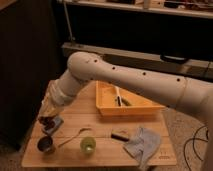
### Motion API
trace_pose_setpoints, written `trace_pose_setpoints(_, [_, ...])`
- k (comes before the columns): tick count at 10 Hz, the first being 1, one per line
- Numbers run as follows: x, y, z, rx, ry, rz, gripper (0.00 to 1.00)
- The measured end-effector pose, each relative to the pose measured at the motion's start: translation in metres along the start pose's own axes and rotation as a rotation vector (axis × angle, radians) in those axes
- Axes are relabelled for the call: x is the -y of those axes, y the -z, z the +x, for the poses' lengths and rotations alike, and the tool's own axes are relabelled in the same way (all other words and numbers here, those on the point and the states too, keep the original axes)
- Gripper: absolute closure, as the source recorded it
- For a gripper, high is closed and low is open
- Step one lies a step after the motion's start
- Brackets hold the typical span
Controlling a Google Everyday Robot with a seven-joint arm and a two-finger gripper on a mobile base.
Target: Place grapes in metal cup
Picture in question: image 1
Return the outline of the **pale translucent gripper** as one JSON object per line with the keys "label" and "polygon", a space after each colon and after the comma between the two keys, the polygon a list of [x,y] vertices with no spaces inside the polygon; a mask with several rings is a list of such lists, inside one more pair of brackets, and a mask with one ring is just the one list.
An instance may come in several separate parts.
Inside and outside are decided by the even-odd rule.
{"label": "pale translucent gripper", "polygon": [[46,94],[39,109],[39,121],[45,122],[48,118],[53,118],[58,115],[62,110],[62,107],[53,102],[51,95]]}

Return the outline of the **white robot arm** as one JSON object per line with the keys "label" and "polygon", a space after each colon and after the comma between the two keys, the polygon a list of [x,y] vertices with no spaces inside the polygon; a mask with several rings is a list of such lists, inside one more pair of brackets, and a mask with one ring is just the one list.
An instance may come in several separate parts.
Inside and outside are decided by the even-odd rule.
{"label": "white robot arm", "polygon": [[99,55],[75,52],[67,69],[52,82],[39,110],[39,122],[50,127],[89,82],[111,83],[196,118],[209,130],[201,171],[213,171],[213,83],[189,77],[112,65]]}

